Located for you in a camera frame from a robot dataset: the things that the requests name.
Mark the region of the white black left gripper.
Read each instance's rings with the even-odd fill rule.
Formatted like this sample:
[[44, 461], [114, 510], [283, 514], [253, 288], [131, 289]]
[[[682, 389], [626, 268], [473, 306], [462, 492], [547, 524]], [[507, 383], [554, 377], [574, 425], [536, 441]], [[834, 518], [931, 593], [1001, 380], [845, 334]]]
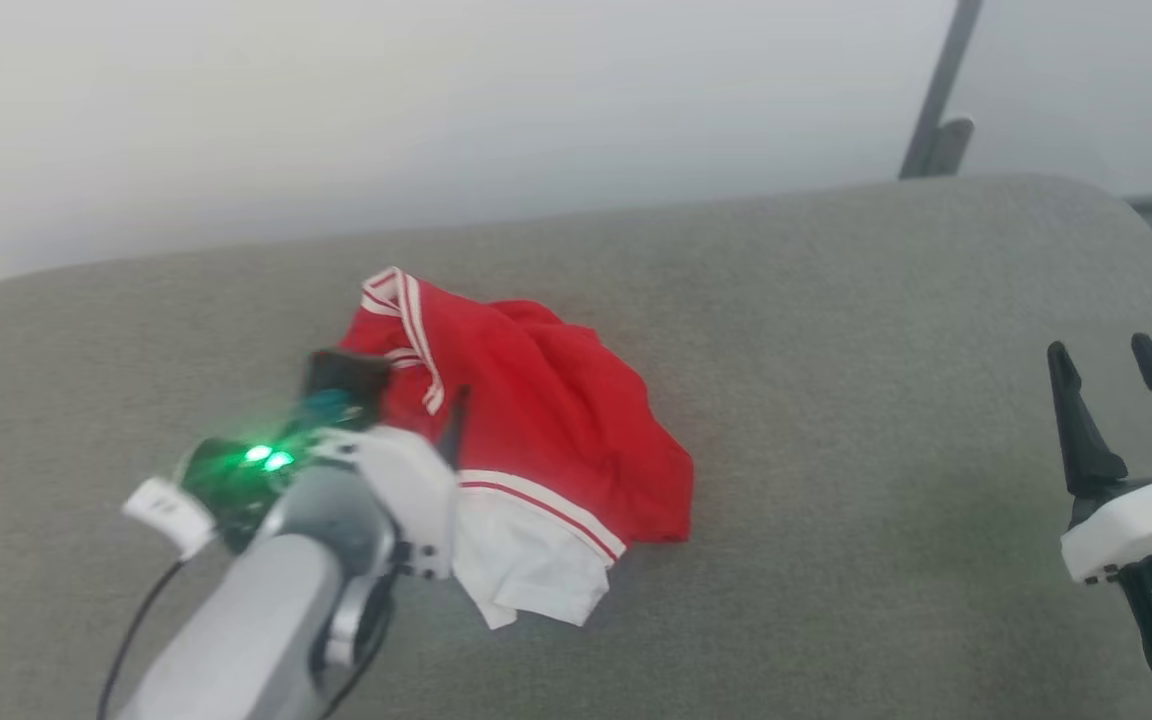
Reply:
[[180, 465], [180, 487], [237, 555], [306, 536], [338, 556], [346, 577], [445, 579], [470, 395], [468, 386], [453, 393], [435, 447], [387, 425], [300, 430], [265, 445], [209, 438]]

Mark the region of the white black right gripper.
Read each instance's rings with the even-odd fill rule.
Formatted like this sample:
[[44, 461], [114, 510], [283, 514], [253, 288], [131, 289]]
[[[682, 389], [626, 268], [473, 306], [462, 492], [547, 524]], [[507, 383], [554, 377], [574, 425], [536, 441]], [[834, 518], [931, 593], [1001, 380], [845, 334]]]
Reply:
[[[1132, 351], [1143, 382], [1152, 392], [1152, 338], [1135, 333]], [[1068, 348], [1060, 341], [1047, 347], [1047, 367], [1059, 444], [1070, 497], [1093, 497], [1120, 486], [1126, 462], [1105, 444], [1082, 397], [1082, 377]], [[1152, 483], [1114, 498], [1061, 537], [1061, 555], [1075, 583], [1107, 577], [1111, 568], [1126, 568], [1152, 555]]]

